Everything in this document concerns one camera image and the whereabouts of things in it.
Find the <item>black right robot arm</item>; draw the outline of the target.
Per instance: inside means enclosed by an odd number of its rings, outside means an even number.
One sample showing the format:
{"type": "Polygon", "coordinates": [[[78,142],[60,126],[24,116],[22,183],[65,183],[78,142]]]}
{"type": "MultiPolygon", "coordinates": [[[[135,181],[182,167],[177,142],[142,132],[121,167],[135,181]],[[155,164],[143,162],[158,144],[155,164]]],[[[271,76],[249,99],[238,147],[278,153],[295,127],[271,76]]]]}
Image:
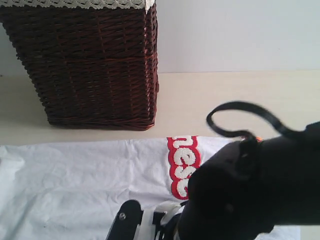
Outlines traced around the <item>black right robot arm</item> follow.
{"type": "Polygon", "coordinates": [[[253,240],[276,225],[320,223],[320,125],[228,143],[190,177],[188,201],[165,240],[253,240]]]}

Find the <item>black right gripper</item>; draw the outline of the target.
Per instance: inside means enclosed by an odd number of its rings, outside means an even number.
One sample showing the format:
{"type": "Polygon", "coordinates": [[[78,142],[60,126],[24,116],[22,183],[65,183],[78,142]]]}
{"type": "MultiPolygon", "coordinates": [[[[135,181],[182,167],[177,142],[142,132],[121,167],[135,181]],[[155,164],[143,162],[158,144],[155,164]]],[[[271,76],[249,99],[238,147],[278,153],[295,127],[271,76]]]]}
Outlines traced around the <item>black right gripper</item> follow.
{"type": "Polygon", "coordinates": [[[152,224],[155,226],[153,240],[179,240],[178,223],[184,207],[156,207],[152,224]]]}

